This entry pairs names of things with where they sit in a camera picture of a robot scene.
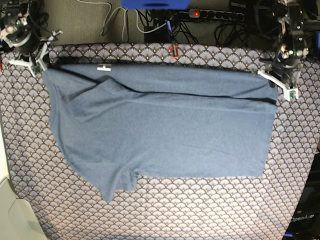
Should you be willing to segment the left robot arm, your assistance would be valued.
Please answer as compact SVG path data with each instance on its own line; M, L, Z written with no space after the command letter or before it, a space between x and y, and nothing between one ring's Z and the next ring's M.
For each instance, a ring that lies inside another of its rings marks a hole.
M277 0L274 16L280 26L279 44L272 61L272 70L281 78L287 78L294 86L293 72L302 68L301 61L309 54L304 34L304 17L297 0Z

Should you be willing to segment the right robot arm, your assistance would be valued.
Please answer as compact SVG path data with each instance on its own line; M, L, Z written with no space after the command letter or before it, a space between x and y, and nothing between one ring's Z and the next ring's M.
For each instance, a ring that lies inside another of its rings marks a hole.
M49 15L43 0L9 0L0 13L0 50L16 52L27 61L42 42L41 29L48 25Z

